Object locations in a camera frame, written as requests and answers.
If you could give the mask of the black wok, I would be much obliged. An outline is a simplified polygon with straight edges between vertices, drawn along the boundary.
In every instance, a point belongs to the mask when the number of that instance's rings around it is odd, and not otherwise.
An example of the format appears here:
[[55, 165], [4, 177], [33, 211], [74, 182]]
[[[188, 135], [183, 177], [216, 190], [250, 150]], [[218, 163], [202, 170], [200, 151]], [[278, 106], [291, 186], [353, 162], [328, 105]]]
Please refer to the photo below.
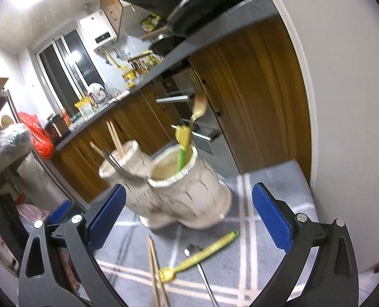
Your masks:
[[150, 45], [149, 50], [137, 56], [129, 58], [127, 62], [133, 62], [134, 60], [144, 58], [150, 54], [164, 58], [184, 40], [186, 40], [186, 37], [179, 37], [175, 35], [159, 35], [157, 40]]

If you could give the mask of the window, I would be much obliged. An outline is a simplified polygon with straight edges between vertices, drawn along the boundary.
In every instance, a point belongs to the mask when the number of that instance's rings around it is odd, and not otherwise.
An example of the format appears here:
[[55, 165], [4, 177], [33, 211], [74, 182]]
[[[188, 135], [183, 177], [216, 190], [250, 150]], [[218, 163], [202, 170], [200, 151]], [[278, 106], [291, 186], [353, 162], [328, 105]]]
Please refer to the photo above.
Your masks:
[[79, 113], [75, 104], [90, 85], [105, 85], [77, 29], [48, 41], [37, 52], [36, 60], [54, 104], [70, 117]]

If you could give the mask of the yellow plastic spoon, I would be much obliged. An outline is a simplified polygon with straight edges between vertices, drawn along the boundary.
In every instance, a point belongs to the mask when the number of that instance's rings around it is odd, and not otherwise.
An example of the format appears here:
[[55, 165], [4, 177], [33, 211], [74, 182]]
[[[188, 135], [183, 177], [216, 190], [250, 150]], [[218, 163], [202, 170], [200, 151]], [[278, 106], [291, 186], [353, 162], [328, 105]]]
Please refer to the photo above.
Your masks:
[[206, 248], [202, 249], [195, 255], [189, 257], [187, 260], [183, 261], [182, 263], [176, 265], [174, 268], [162, 268], [161, 275], [163, 277], [164, 283], [169, 283], [174, 280], [175, 276], [178, 273], [184, 272], [185, 270], [188, 270], [189, 268], [194, 267], [201, 261], [204, 261], [205, 259], [209, 258], [210, 256], [214, 255], [218, 251], [225, 248], [227, 245], [231, 244], [237, 237], [239, 236], [239, 232], [237, 230], [233, 230], [226, 235], [224, 235], [219, 240], [215, 241], [213, 244], [207, 246]]

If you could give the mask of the wooden cabinets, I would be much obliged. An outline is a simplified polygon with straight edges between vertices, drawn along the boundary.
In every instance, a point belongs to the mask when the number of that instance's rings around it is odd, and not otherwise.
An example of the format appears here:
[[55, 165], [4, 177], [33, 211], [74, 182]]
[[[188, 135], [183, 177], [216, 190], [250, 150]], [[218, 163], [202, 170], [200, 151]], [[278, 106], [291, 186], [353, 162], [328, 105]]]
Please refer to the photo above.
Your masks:
[[[289, 33], [275, 16], [230, 34], [189, 57], [234, 158], [236, 173], [296, 160], [311, 170], [309, 109], [303, 77]], [[107, 122], [122, 141], [135, 140], [154, 154], [174, 139], [177, 112], [155, 100], [153, 83], [114, 104], [56, 149], [51, 163], [86, 202], [107, 188], [99, 177], [102, 157], [112, 148]]]
[[120, 0], [100, 0], [100, 8], [104, 11], [116, 35], [119, 35], [121, 28], [121, 16], [123, 6]]

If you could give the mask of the white ceramic utensil holder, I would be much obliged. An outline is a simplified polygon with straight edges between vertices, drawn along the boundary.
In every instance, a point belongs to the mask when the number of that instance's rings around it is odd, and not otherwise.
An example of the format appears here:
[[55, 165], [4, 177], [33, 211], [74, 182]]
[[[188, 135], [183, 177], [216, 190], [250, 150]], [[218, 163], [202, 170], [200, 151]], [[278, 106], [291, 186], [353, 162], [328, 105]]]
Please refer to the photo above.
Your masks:
[[190, 229], [206, 229], [223, 220], [232, 206], [230, 188], [214, 168], [190, 146], [189, 158], [178, 173], [176, 162], [180, 146], [170, 146], [155, 158], [145, 154], [138, 142], [123, 145], [125, 155], [112, 155], [128, 172], [144, 178], [143, 183], [125, 180], [104, 159], [99, 176], [110, 186], [126, 189], [126, 207], [139, 215], [141, 223], [157, 230], [175, 222]]

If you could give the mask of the grey plaid table cloth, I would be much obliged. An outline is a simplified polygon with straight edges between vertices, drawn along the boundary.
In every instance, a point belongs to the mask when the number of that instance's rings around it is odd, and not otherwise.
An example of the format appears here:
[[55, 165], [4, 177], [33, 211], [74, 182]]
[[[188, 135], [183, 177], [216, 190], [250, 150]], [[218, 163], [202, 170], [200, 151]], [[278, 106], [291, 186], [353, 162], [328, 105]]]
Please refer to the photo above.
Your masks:
[[285, 256], [275, 246], [252, 204], [252, 188], [258, 182], [294, 212], [304, 213], [313, 221], [318, 219], [307, 181], [296, 161], [228, 178], [225, 182], [231, 189], [232, 208], [222, 222], [207, 230], [197, 231], [174, 223], [151, 232], [137, 215], [128, 209], [121, 212], [94, 257], [128, 306], [154, 305], [148, 238], [154, 241], [160, 267], [173, 267], [185, 260], [188, 245], [207, 247], [234, 230], [239, 236], [203, 261], [202, 267], [220, 306], [249, 306]]

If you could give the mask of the red plastic bag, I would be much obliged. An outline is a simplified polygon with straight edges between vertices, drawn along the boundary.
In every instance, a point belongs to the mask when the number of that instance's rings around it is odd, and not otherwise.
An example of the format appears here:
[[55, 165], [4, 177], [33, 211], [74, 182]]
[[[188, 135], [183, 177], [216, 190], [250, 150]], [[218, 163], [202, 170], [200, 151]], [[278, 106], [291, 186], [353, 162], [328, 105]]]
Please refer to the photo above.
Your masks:
[[55, 152], [55, 146], [52, 143], [49, 134], [42, 128], [38, 117], [35, 114], [25, 112], [18, 113], [20, 122], [25, 124], [31, 132], [32, 144], [44, 160], [50, 160]]

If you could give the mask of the wooden upper cabinets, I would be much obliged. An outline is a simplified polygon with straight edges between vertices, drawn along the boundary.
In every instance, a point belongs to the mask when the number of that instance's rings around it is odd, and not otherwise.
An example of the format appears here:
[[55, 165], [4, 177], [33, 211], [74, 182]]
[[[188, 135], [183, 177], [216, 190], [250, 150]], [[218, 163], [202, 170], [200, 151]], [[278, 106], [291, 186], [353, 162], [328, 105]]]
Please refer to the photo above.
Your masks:
[[116, 35], [119, 35], [121, 28], [121, 16], [123, 6], [120, 0], [100, 0], [100, 8], [104, 11]]

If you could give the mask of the wooden lower cabinets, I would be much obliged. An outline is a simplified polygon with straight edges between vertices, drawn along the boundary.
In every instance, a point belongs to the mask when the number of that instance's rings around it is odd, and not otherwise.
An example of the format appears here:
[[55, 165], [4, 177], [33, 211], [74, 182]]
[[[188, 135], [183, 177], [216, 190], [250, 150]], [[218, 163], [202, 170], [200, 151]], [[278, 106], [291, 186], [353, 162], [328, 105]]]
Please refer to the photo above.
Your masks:
[[[236, 173], [296, 160], [311, 170], [309, 109], [303, 77], [289, 33], [275, 16], [230, 34], [189, 57], [234, 158]], [[107, 188], [99, 177], [102, 157], [112, 148], [107, 122], [122, 141], [135, 140], [154, 154], [174, 139], [177, 112], [155, 100], [153, 83], [114, 104], [56, 149], [51, 163], [86, 202]]]

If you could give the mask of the yellow plastic utensil in holder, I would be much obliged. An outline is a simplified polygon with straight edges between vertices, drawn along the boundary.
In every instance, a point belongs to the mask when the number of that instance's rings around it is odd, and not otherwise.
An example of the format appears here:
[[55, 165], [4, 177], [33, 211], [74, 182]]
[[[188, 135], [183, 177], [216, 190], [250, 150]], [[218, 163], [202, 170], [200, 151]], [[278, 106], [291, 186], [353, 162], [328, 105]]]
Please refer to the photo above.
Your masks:
[[179, 173], [185, 165], [186, 151], [191, 140], [191, 130], [185, 125], [179, 125], [175, 132], [176, 141], [180, 145], [180, 150], [177, 158], [176, 171]]

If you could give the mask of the white water heater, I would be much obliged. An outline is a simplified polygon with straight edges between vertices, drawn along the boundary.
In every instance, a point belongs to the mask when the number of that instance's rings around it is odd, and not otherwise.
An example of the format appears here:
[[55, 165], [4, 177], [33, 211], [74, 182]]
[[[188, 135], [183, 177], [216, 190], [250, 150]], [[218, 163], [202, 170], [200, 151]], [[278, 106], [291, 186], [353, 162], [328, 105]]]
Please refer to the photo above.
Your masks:
[[88, 46], [92, 50], [97, 50], [117, 39], [113, 26], [102, 10], [80, 19], [79, 25]]

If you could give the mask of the silver utensil handle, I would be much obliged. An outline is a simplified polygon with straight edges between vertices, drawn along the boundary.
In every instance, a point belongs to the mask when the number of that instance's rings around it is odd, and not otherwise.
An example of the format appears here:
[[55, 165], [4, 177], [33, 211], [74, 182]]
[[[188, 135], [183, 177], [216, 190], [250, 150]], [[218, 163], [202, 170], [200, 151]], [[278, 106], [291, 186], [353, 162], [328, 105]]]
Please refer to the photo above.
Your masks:
[[112, 153], [109, 152], [107, 149], [104, 150], [104, 157], [105, 159], [110, 163], [110, 165], [125, 179], [125, 180], [131, 180], [131, 182], [134, 182], [134, 183], [143, 183], [144, 182], [144, 178], [139, 176], [139, 175], [135, 175], [135, 174], [132, 174], [130, 172], [128, 172], [127, 170], [123, 169], [121, 167], [121, 165], [118, 164], [118, 162], [115, 160], [115, 158], [113, 157]]

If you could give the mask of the gold fork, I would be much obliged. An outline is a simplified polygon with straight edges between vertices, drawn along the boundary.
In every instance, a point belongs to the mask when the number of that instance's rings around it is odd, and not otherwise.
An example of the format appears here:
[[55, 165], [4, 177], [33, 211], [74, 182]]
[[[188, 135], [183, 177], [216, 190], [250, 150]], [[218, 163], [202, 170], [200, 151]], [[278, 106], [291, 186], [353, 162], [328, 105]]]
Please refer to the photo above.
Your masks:
[[189, 128], [193, 129], [198, 118], [201, 118], [208, 109], [208, 96], [205, 93], [203, 83], [196, 74], [195, 70], [191, 69], [189, 76], [194, 86], [194, 102], [192, 106], [192, 116], [189, 120]]

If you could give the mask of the wooden chopstick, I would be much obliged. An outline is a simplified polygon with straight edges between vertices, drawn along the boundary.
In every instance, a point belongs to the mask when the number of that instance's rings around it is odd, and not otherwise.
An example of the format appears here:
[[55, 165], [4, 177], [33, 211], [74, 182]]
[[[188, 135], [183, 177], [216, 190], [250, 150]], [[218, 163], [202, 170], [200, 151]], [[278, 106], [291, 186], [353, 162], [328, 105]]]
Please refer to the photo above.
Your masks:
[[121, 141], [119, 140], [119, 137], [117, 135], [117, 132], [116, 132], [116, 129], [113, 125], [113, 122], [111, 120], [107, 120], [107, 126], [108, 126], [108, 130], [110, 132], [110, 135], [111, 135], [111, 138], [113, 140], [113, 143], [119, 153], [119, 156], [122, 158], [124, 155], [125, 155], [125, 152], [124, 152], [124, 149], [123, 149], [123, 146], [121, 144]]
[[154, 263], [153, 263], [153, 253], [151, 251], [151, 246], [150, 246], [150, 237], [147, 238], [147, 248], [148, 248], [148, 255], [149, 255], [149, 269], [150, 269], [150, 274], [151, 274], [151, 284], [152, 284], [152, 289], [153, 289], [154, 306], [160, 307], [160, 298], [158, 295], [158, 287], [157, 287], [157, 282], [155, 279], [155, 268], [154, 268]]
[[154, 268], [155, 268], [155, 279], [156, 279], [157, 287], [158, 287], [158, 295], [160, 298], [160, 306], [170, 307], [169, 299], [167, 297], [167, 291], [165, 289], [164, 282], [162, 281], [163, 277], [161, 275], [161, 270], [160, 270], [159, 263], [158, 263], [158, 257], [157, 257], [157, 253], [155, 250], [154, 241], [150, 235], [148, 235], [148, 237], [150, 237], [150, 246], [151, 246], [151, 251], [153, 253], [153, 263], [154, 263]]

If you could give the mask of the silver metal spoon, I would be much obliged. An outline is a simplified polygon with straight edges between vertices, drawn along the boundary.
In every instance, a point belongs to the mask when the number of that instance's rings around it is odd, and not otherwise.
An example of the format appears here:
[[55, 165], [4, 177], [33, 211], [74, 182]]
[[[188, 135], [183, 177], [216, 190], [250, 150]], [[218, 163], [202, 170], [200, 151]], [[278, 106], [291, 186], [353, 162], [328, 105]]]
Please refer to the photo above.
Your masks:
[[[196, 245], [193, 245], [193, 244], [189, 244], [188, 246], [186, 246], [184, 253], [185, 253], [186, 257], [189, 258], [189, 257], [195, 255], [196, 253], [198, 253], [199, 251], [200, 251], [200, 247], [199, 246], [196, 246]], [[200, 274], [200, 277], [203, 280], [203, 283], [205, 285], [207, 293], [208, 293], [208, 295], [210, 297], [212, 305], [214, 307], [219, 307], [219, 304], [218, 304], [217, 300], [215, 299], [215, 296], [214, 296], [214, 293], [213, 293], [213, 291], [212, 291], [212, 289], [210, 287], [210, 284], [208, 283], [208, 280], [207, 280], [207, 278], [205, 276], [205, 273], [203, 271], [202, 265], [200, 263], [198, 263], [197, 264], [197, 268], [198, 268], [198, 272]]]

